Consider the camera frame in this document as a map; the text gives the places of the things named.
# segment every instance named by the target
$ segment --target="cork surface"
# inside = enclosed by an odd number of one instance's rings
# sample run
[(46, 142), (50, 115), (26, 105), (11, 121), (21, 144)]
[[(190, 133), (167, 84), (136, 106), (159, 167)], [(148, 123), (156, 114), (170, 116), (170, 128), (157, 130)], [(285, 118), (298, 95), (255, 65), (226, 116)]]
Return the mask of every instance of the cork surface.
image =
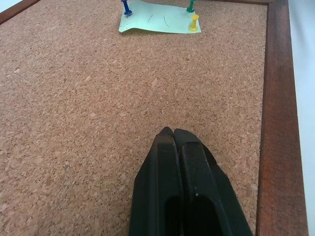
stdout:
[(266, 6), (199, 0), (190, 35), (120, 34), (122, 7), (41, 0), (0, 26), (0, 234), (127, 235), (165, 126), (212, 151), (254, 231)]

